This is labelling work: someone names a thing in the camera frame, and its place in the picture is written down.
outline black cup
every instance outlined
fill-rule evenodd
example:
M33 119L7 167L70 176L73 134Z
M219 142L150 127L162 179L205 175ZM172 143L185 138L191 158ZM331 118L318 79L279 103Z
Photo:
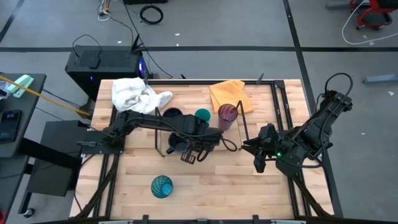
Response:
M166 150L167 154L171 154L174 151L184 152L187 150L188 142L184 138L178 137L176 134L171 134L169 137L169 148Z
M178 108L169 108L163 112L163 116L168 118L179 115L182 115L182 111Z

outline purple cup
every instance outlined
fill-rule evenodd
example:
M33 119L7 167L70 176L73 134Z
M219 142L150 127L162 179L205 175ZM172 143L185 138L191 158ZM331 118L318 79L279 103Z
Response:
M238 109L231 104L221 105L218 109L218 128L226 131L238 117Z

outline wooden table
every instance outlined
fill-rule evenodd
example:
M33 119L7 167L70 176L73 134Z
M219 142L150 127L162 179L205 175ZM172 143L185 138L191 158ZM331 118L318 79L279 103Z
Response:
M290 112L294 126L301 125L308 117L300 80L284 80ZM112 80L103 80L91 125L102 129L108 126L111 112ZM184 114L193 114L197 109L206 108L213 112L210 126L216 127L208 85L152 85L157 92L171 91L174 97L165 109L180 108ZM246 114L249 137L258 135L267 123L277 126L270 85L246 85L244 91L254 105L254 112ZM282 106L278 90L279 104ZM284 129L287 129L285 114L282 113ZM161 132L159 147L165 154L170 133ZM245 140L242 117L230 130L224 133L226 139L238 146ZM219 146L203 162L194 165L180 161L180 154L160 157L154 149L154 130L135 129L126 137L124 154L119 160L116 188L114 192L112 219L142 219L144 214L153 219L260 219L293 218L287 178L268 162L266 171L258 174L253 166L253 156L246 151L229 152ZM102 155L94 156L80 172L76 196L85 205L98 186ZM304 169L305 182L313 196L323 208L333 213L323 169ZM150 184L158 175L169 176L174 191L165 199L155 198ZM296 187L300 214L303 215L301 195ZM107 193L103 194L101 213L105 208ZM73 203L70 215L76 215L78 207Z

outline orange cloth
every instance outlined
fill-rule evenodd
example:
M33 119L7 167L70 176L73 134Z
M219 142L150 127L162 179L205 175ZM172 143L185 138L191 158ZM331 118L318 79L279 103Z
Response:
M240 80L229 80L222 83L210 85L210 96L213 102L214 112L218 113L218 108L224 104L238 105L242 101L245 113L254 111L250 98L243 91L244 82Z

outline white towel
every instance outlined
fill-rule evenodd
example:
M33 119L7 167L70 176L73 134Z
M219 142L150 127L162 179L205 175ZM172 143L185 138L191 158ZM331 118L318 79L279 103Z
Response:
M140 78L121 78L113 81L112 103L120 112L133 110L144 114L154 114L155 108L162 109L173 93L165 91L156 95Z

